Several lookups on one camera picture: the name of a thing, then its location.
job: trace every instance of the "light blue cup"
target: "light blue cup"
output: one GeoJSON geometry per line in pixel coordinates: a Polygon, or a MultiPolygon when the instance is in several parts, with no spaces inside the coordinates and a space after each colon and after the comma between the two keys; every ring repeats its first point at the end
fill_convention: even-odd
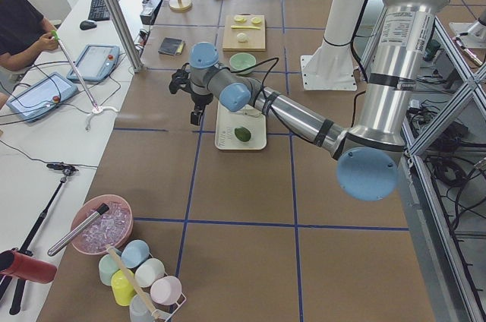
{"type": "Polygon", "coordinates": [[[133,269],[148,259],[149,254],[149,245],[145,241],[133,240],[125,246],[121,253],[121,260],[128,269],[133,269]]]}
{"type": "Polygon", "coordinates": [[[130,302],[130,322],[153,322],[152,314],[149,312],[140,296],[136,295],[130,302]]]}

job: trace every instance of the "black shirt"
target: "black shirt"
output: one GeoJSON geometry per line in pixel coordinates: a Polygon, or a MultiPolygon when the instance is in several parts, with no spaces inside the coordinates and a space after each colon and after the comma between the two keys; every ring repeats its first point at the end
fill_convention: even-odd
{"type": "Polygon", "coordinates": [[[23,52],[45,32],[44,16],[27,0],[0,0],[0,55],[23,52]]]}

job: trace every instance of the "avocado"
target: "avocado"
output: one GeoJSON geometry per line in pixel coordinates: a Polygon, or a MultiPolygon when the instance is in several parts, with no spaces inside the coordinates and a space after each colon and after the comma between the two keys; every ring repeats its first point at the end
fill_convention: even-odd
{"type": "Polygon", "coordinates": [[[241,142],[248,142],[251,139],[251,132],[246,127],[235,128],[235,136],[241,142]]]}

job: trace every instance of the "hand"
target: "hand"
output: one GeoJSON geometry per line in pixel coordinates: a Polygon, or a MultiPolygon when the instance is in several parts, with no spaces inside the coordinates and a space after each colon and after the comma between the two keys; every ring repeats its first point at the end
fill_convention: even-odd
{"type": "Polygon", "coordinates": [[[44,33],[41,37],[39,37],[37,43],[42,51],[56,50],[59,46],[58,41],[54,39],[54,36],[50,32],[44,33]]]}

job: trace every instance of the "red cup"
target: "red cup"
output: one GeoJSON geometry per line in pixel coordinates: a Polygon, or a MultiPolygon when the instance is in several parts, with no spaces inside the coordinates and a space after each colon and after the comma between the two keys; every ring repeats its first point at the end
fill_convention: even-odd
{"type": "Polygon", "coordinates": [[[0,274],[47,284],[54,280],[57,269],[55,265],[34,259],[18,251],[8,250],[0,254],[0,274]]]}

